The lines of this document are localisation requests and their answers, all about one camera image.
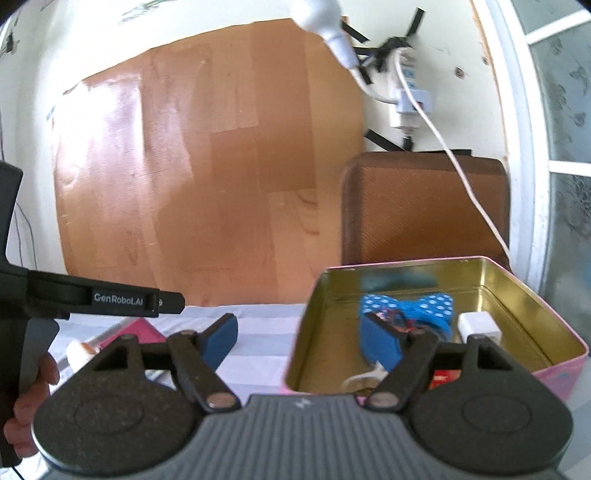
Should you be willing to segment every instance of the pink notebook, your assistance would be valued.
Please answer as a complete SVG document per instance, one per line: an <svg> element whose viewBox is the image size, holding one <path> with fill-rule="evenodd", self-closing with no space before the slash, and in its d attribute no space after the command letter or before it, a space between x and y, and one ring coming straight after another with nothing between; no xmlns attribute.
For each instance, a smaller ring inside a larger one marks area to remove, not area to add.
<svg viewBox="0 0 591 480"><path fill-rule="evenodd" d="M113 340L126 333L137 336L140 343L161 343L166 341L166 337L162 333L156 330L146 319L140 318L101 342L99 349L104 350Z"/></svg>

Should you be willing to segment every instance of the power strip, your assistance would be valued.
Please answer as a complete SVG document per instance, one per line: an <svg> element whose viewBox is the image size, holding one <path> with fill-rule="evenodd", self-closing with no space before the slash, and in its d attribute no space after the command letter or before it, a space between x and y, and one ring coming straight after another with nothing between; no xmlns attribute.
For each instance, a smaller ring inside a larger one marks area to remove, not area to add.
<svg viewBox="0 0 591 480"><path fill-rule="evenodd" d="M421 126L421 116L413 107L410 98L404 91L402 83L396 74L394 67L394 52L392 52L387 60L388 65L388 91L393 98L398 99L396 105L391 105L390 109L390 126L398 128L406 133L417 129ZM420 90L417 88L417 71L415 68L416 57L414 50L409 50L402 57L402 73L406 78L409 88L415 100L423 107L426 113L433 111L433 101L431 100L431 93L427 90Z"/></svg>

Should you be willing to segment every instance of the white power adapter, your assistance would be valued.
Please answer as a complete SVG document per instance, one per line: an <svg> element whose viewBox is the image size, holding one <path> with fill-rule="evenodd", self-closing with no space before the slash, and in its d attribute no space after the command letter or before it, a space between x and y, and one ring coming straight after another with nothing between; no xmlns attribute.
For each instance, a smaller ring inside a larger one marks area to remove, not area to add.
<svg viewBox="0 0 591 480"><path fill-rule="evenodd" d="M431 93L427 90L417 89L417 71L415 69L414 51L408 50L402 57L402 74L408 83L408 87L413 97L421 105L425 113L433 111L433 101ZM388 90L393 98L398 100L396 105L390 108L390 126L403 130L412 130L421 126L421 117L413 107L404 86L398 78L394 64L394 52L390 54L387 60L388 66Z"/></svg>
<svg viewBox="0 0 591 480"><path fill-rule="evenodd" d="M464 343L470 335L486 335L497 345L503 338L501 329L488 312L461 313L457 318L457 329Z"/></svg>

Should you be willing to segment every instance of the white hair dryer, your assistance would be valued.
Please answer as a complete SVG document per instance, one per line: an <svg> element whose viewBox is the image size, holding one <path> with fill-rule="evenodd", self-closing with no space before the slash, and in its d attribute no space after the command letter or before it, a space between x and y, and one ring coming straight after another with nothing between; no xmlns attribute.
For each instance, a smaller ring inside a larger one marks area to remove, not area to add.
<svg viewBox="0 0 591 480"><path fill-rule="evenodd" d="M287 0L287 5L295 24L321 36L343 67L359 66L359 57L341 29L343 12L337 0Z"/></svg>

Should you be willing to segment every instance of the red object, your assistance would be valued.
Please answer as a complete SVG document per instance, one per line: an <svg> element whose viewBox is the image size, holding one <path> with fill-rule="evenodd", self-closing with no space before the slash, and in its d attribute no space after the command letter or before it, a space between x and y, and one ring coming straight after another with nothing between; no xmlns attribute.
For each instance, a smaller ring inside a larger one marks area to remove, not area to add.
<svg viewBox="0 0 591 480"><path fill-rule="evenodd" d="M457 380L460 378L461 373L461 370L436 370L433 379L431 380L431 385L429 385L429 390L438 387L439 385L443 385L444 383Z"/></svg>
<svg viewBox="0 0 591 480"><path fill-rule="evenodd" d="M130 323L113 336L107 338L104 342L101 342L99 349L103 350L113 340L126 333L136 335L140 343L162 343L166 341L166 337L162 333L152 327L146 319L142 318Z"/></svg>

